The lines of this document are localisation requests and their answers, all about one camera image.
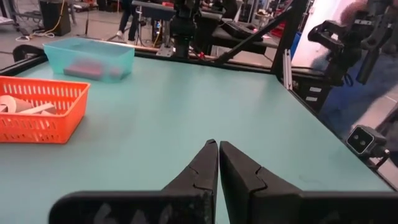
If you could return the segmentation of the silver aluminium bracket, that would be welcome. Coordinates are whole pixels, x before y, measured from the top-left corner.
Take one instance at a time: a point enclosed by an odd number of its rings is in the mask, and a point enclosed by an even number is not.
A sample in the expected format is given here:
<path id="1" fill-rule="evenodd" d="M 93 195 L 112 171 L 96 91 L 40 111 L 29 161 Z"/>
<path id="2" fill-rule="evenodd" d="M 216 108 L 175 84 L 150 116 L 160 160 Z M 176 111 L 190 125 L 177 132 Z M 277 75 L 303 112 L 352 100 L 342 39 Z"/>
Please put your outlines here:
<path id="1" fill-rule="evenodd" d="M 282 65 L 283 65 L 283 83 L 284 87 L 292 91 L 293 90 L 293 80 L 292 80 L 292 60 L 290 55 L 290 50 L 285 49 L 282 57 Z"/>

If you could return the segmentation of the natural wood wedge block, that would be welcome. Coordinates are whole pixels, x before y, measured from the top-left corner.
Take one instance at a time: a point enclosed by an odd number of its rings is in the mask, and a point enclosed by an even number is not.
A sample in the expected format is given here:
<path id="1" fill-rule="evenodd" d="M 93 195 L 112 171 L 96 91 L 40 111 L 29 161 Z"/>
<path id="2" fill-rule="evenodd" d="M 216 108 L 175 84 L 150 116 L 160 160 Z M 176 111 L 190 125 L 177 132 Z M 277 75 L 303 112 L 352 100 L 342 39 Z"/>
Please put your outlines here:
<path id="1" fill-rule="evenodd" d="M 42 112 L 56 114 L 57 110 L 55 106 L 51 103 L 42 104 L 40 106 L 36 106 L 24 111 L 21 111 L 22 114 L 41 114 Z"/>

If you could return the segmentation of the natural wood arch block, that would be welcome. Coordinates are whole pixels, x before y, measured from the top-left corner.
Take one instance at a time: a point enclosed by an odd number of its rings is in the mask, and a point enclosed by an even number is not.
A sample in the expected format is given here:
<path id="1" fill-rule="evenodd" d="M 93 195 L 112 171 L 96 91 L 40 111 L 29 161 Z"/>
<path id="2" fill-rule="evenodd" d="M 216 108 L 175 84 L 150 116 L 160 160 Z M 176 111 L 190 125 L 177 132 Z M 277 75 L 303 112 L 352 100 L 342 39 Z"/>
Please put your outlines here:
<path id="1" fill-rule="evenodd" d="M 33 107 L 31 103 L 11 95 L 0 96 L 0 105 L 6 106 L 8 113 L 19 113 Z"/>

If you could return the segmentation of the teal translucent bin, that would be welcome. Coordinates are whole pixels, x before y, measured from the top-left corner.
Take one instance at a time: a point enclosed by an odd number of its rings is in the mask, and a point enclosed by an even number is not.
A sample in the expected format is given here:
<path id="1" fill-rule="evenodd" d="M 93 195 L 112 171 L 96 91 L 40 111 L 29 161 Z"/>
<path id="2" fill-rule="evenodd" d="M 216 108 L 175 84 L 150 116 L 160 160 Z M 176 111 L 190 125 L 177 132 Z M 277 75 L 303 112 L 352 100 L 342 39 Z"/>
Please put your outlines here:
<path id="1" fill-rule="evenodd" d="M 131 74 L 135 55 L 135 49 L 129 45 L 82 37 L 45 43 L 44 52 L 53 72 L 59 74 L 64 74 L 63 69 L 76 61 L 101 63 L 104 75 L 97 81 L 108 83 L 118 82 Z"/>

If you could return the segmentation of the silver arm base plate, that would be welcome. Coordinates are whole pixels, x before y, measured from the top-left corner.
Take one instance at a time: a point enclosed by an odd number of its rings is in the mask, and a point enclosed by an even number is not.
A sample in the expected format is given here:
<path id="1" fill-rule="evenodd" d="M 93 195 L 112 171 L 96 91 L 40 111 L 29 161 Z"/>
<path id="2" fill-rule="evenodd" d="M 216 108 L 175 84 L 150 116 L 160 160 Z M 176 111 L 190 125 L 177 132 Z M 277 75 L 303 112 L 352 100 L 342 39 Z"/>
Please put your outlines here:
<path id="1" fill-rule="evenodd" d="M 158 49 L 156 56 L 171 57 L 174 54 L 174 47 L 172 45 L 162 44 Z"/>

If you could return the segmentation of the orange plastic basket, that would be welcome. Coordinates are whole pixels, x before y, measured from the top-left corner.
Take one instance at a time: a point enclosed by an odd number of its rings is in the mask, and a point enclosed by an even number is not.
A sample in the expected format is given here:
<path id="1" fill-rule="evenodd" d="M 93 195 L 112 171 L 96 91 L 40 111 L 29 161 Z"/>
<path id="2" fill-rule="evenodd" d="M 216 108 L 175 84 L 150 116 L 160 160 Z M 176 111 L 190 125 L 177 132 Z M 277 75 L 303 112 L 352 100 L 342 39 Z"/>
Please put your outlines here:
<path id="1" fill-rule="evenodd" d="M 32 106 L 54 105 L 55 114 L 0 113 L 0 142 L 65 144 L 85 115 L 89 83 L 0 77 L 0 96 Z"/>

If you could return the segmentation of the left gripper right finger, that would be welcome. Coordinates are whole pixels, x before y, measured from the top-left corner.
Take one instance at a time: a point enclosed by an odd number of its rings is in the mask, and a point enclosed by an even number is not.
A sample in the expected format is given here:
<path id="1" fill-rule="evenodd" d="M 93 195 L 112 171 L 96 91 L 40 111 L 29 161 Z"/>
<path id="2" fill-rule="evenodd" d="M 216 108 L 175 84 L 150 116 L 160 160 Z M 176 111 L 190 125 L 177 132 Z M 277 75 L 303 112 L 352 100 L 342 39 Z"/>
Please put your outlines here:
<path id="1" fill-rule="evenodd" d="M 298 224 L 300 189 L 220 142 L 220 174 L 230 224 Z"/>

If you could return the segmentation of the long red block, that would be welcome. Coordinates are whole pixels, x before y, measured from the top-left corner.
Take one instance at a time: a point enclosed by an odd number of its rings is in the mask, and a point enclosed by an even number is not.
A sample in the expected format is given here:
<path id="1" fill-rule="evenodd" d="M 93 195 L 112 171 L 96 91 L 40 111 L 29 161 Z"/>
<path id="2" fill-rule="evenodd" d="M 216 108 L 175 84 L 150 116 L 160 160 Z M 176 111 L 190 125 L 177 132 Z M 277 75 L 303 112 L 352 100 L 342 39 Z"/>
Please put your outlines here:
<path id="1" fill-rule="evenodd" d="M 101 63 L 82 60 L 76 61 L 63 69 L 65 75 L 99 80 L 104 75 L 104 68 Z"/>

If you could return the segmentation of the black box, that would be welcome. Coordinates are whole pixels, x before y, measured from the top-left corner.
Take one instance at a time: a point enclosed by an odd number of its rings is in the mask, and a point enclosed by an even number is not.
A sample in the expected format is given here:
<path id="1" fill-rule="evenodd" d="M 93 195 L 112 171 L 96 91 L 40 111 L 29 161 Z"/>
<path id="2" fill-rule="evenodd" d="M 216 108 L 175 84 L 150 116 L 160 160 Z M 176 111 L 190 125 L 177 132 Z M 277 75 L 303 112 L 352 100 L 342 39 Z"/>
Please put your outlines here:
<path id="1" fill-rule="evenodd" d="M 64 36 L 71 32 L 67 0 L 40 0 L 39 6 L 46 32 L 55 36 Z"/>

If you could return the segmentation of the person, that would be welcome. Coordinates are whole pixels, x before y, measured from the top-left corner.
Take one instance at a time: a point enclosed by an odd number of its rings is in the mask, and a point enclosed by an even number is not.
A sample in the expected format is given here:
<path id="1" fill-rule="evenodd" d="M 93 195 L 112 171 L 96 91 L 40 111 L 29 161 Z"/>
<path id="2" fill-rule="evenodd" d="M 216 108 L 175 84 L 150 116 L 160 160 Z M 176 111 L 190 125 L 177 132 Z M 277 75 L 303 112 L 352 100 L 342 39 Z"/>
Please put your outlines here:
<path id="1" fill-rule="evenodd" d="M 121 21 L 119 24 L 119 29 L 116 33 L 116 36 L 120 39 L 124 38 L 124 33 L 125 33 L 125 28 L 127 26 L 127 22 L 130 17 L 132 17 L 132 22 L 131 26 L 129 28 L 129 33 L 127 40 L 129 42 L 134 42 L 135 41 L 135 36 L 138 28 L 138 23 L 139 23 L 139 16 L 136 11 L 137 6 L 132 5 L 133 0 L 121 0 L 122 3 L 122 9 L 123 9 L 123 14 L 121 17 Z"/>
<path id="2" fill-rule="evenodd" d="M 345 138 L 398 85 L 398 0 L 352 0 L 339 23 L 324 21 L 308 38 L 328 49 L 312 68 L 333 85 L 318 117 Z"/>

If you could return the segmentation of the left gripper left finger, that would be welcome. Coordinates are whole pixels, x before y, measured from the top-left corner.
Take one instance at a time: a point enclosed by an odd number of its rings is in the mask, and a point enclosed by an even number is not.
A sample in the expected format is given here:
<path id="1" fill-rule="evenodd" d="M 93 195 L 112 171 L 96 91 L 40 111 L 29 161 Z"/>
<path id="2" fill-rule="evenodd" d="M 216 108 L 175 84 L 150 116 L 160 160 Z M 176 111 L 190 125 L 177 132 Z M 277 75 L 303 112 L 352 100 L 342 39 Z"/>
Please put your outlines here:
<path id="1" fill-rule="evenodd" d="M 205 224 L 215 224 L 217 188 L 218 145 L 214 139 L 209 139 L 189 165 L 162 190 L 194 190 L 204 193 L 205 212 L 202 217 L 205 219 Z"/>

